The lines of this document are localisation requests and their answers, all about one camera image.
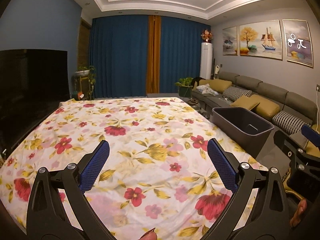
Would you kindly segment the person's right hand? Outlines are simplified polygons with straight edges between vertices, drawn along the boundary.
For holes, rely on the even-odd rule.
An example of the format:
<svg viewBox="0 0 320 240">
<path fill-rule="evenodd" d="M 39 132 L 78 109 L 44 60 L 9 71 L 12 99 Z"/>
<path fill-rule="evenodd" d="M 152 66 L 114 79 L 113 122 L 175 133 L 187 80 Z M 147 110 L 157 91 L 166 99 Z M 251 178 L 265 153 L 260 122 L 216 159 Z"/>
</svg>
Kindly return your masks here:
<svg viewBox="0 0 320 240">
<path fill-rule="evenodd" d="M 306 211 L 308 207 L 307 201 L 306 199 L 302 199 L 298 206 L 297 209 L 295 211 L 295 214 L 293 215 L 293 217 L 290 220 L 290 227 L 291 228 L 295 228 L 302 220 L 304 212 Z"/>
</svg>

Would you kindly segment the person's left hand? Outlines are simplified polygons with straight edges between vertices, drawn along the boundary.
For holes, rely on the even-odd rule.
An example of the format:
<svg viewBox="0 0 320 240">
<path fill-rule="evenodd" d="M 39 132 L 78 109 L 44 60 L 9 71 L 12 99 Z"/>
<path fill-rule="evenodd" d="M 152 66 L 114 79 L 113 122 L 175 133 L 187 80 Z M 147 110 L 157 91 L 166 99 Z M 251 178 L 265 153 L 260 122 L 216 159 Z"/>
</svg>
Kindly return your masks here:
<svg viewBox="0 0 320 240">
<path fill-rule="evenodd" d="M 144 235 L 142 235 L 139 240 L 157 240 L 158 236 L 157 233 L 155 233 L 155 229 L 156 228 L 152 228 L 149 231 L 147 231 L 146 233 L 144 233 Z"/>
</svg>

